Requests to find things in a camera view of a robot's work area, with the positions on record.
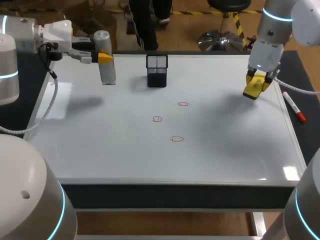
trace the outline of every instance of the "black mesh pen holder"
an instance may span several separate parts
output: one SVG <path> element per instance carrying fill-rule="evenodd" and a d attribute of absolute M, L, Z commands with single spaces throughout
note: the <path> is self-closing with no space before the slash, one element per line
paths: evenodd
<path fill-rule="evenodd" d="M 167 86 L 168 55 L 148 54 L 146 68 L 149 88 L 165 88 Z"/>

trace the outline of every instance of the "black pants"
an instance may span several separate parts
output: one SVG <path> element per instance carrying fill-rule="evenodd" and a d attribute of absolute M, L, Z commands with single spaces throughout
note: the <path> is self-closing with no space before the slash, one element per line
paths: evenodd
<path fill-rule="evenodd" d="M 158 19 L 169 18 L 172 0 L 152 0 L 152 5 L 154 15 Z M 129 7 L 139 46 L 144 50 L 157 50 L 158 43 L 151 20 L 149 0 L 129 0 Z"/>

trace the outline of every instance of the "red circle drawing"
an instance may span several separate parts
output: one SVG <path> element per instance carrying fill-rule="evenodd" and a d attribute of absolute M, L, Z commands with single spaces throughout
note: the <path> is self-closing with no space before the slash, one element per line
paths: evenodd
<path fill-rule="evenodd" d="M 161 123 L 161 122 L 162 122 L 162 117 L 160 117 L 160 116 L 154 116 L 152 122 Z"/>
<path fill-rule="evenodd" d="M 178 103 L 180 107 L 187 107 L 189 106 L 189 103 L 185 102 L 185 101 L 181 101 Z"/>
<path fill-rule="evenodd" d="M 170 140 L 175 143 L 180 143 L 184 140 L 184 138 L 182 136 L 172 136 Z"/>

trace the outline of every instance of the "whiteboard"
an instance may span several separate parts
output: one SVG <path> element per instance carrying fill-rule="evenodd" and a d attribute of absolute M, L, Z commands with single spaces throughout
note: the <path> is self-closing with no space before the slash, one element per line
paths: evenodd
<path fill-rule="evenodd" d="M 167 87 L 148 88 L 145 55 L 115 55 L 116 85 L 65 56 L 25 138 L 62 184 L 294 186 L 306 165 L 280 88 L 244 97 L 248 59 L 169 55 Z"/>

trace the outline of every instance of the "marker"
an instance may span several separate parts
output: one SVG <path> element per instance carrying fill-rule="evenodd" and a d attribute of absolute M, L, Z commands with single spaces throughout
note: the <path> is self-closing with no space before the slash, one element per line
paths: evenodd
<path fill-rule="evenodd" d="M 291 99 L 291 97 L 289 96 L 289 94 L 286 91 L 282 92 L 282 95 L 284 97 L 284 99 L 288 102 L 288 104 L 291 106 L 291 108 L 293 109 L 293 111 L 295 112 L 296 116 L 298 117 L 298 119 L 300 120 L 301 123 L 305 123 L 307 121 L 307 119 L 305 118 L 305 116 L 302 114 L 302 112 L 299 110 L 299 108 L 297 107 L 297 105 L 294 103 L 294 101 Z"/>

